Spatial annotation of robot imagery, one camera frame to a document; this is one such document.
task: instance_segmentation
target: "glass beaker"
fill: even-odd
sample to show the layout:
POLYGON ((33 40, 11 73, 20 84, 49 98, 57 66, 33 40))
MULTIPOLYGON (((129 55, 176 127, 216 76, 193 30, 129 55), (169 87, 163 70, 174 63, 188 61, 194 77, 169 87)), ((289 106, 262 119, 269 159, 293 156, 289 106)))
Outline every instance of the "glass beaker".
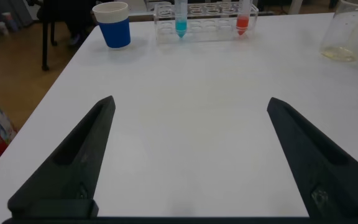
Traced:
POLYGON ((341 0, 320 52, 331 59, 351 62, 358 59, 358 0, 341 0))

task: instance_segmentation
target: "white wall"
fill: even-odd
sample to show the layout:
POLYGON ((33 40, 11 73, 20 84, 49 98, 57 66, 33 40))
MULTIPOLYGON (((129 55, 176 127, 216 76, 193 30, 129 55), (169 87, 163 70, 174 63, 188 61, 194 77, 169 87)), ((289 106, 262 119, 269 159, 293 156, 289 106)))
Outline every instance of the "white wall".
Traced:
POLYGON ((27 1, 26 1, 26 0, 23 0, 23 1, 24 1, 25 6, 27 7, 27 10, 29 10, 29 13, 30 13, 30 15, 31 15, 31 18, 32 18, 33 20, 38 20, 38 18, 37 18, 37 12, 38 12, 38 9, 40 8, 40 6, 38 6, 38 5, 29 6, 29 5, 27 4, 27 1))

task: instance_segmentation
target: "red liquid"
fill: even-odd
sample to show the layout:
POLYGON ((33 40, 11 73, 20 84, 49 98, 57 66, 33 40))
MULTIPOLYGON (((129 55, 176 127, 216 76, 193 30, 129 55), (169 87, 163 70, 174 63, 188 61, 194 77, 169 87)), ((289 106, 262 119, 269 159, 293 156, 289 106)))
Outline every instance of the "red liquid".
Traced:
POLYGON ((248 16, 239 16, 237 18, 237 29, 238 29, 238 33, 239 35, 242 35, 246 32, 247 28, 248 28, 248 22, 249 22, 249 17, 248 16))

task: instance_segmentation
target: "test tube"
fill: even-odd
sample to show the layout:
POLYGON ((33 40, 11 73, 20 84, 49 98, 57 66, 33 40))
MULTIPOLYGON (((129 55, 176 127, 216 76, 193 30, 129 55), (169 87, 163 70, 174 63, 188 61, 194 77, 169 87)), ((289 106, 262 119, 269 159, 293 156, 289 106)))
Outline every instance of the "test tube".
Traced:
POLYGON ((175 0, 175 28, 182 38, 187 31, 187 0, 175 0))
POLYGON ((237 17, 237 24, 236 24, 239 35, 244 34, 248 28, 250 11, 251 11, 251 1, 240 0, 239 15, 237 17))

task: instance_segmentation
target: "floor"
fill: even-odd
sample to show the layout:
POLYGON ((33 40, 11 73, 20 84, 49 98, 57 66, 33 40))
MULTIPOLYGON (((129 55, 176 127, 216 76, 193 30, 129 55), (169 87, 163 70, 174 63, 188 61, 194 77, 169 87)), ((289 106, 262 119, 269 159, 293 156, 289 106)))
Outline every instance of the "floor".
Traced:
MULTIPOLYGON (((328 0, 310 2, 302 6, 301 14, 333 12, 328 9, 328 0)), ((279 6, 266 9, 283 14, 279 6)), ((288 12, 289 6, 283 9, 288 12)), ((0 36, 0 107, 18 130, 75 54, 74 49, 67 47, 70 35, 65 24, 57 23, 55 30, 58 46, 48 47, 47 72, 41 70, 41 24, 33 24, 9 37, 0 36)))

